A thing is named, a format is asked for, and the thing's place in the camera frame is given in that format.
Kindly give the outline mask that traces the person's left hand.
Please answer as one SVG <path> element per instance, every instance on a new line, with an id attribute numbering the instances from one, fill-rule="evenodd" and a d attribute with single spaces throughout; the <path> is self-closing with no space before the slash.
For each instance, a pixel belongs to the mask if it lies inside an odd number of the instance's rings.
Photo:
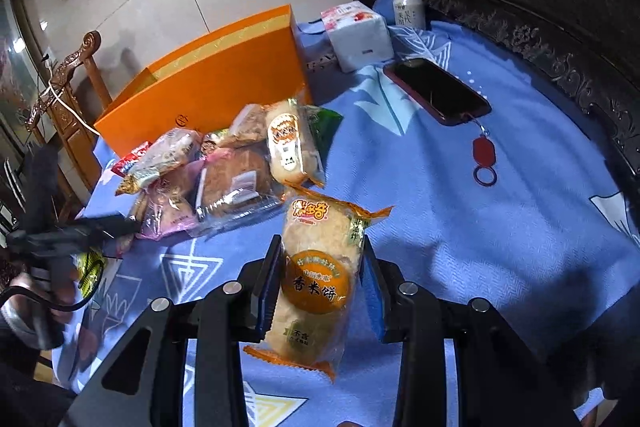
<path id="1" fill-rule="evenodd" d="M 53 293 L 44 289 L 39 281 L 23 272 L 11 281 L 9 288 L 19 287 L 50 301 L 73 305 L 77 294 L 78 272 L 70 273 L 58 281 Z M 50 310 L 34 299 L 22 294 L 11 296 L 1 308 L 1 327 L 15 335 L 24 345 L 37 351 L 60 347 L 64 341 L 65 327 L 73 312 Z"/>

